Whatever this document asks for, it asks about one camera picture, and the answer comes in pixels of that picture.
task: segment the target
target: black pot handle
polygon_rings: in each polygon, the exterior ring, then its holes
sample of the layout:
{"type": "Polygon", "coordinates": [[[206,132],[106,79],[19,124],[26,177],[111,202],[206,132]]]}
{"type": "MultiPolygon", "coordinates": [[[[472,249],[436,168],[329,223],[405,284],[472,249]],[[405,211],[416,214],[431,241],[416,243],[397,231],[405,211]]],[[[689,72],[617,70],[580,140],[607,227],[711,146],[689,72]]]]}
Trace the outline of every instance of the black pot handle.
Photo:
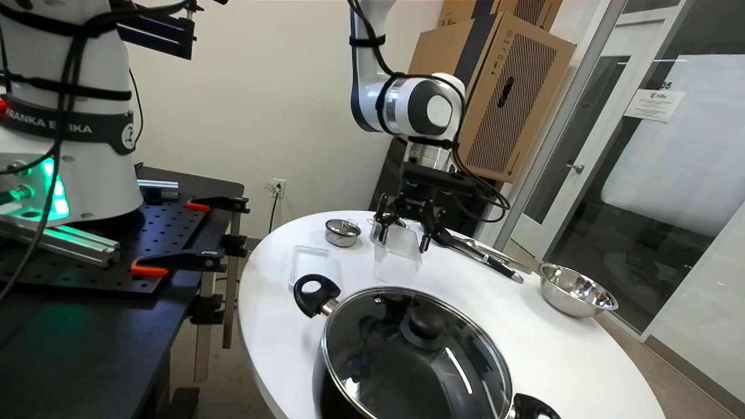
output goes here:
{"type": "Polygon", "coordinates": [[[341,285],[323,275],[305,275],[293,284],[293,297],[301,311],[305,311],[305,316],[321,313],[323,304],[337,297],[341,292],[341,285]],[[319,284],[319,288],[308,292],[302,291],[308,284],[319,284]]]}
{"type": "Polygon", "coordinates": [[[514,419],[542,419],[542,416],[561,419],[556,410],[553,410],[548,402],[526,392],[514,392],[513,410],[514,410],[514,419]]]}

